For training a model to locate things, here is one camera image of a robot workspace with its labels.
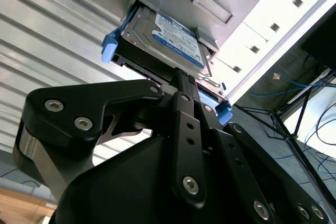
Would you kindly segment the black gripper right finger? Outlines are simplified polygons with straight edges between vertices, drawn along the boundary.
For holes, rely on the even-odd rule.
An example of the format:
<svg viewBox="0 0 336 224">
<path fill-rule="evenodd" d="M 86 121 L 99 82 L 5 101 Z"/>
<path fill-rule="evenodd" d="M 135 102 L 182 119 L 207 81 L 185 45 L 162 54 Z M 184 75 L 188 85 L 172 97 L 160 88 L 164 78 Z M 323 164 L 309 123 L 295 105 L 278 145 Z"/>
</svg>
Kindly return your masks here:
<svg viewBox="0 0 336 224">
<path fill-rule="evenodd" d="M 201 125 L 208 223 L 329 223 L 330 214 L 238 124 L 222 126 L 200 101 L 189 77 Z"/>
</svg>

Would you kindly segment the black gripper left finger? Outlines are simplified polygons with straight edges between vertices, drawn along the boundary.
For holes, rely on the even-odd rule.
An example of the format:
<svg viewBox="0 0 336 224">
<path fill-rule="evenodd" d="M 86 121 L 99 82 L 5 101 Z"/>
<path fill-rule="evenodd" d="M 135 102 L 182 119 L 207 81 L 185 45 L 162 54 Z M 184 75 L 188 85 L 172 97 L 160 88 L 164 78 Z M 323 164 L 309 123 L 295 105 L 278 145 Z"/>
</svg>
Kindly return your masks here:
<svg viewBox="0 0 336 224">
<path fill-rule="evenodd" d="M 150 139 L 172 142 L 173 190 L 202 208 L 206 181 L 201 125 L 189 75 L 42 88 L 26 98 L 14 148 L 18 168 L 61 199 L 80 175 Z"/>
</svg>

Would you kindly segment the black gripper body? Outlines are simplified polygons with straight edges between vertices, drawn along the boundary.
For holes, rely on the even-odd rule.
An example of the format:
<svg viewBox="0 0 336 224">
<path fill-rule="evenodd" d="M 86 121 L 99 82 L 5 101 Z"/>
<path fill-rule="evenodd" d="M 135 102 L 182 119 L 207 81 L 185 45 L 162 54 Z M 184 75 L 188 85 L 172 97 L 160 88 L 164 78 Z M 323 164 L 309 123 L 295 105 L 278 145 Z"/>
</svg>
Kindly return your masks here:
<svg viewBox="0 0 336 224">
<path fill-rule="evenodd" d="M 54 223 L 272 223 L 269 209 L 237 142 L 212 134 L 202 153 L 206 199 L 187 203 L 174 192 L 172 142 L 150 138 L 76 178 L 65 190 Z"/>
</svg>

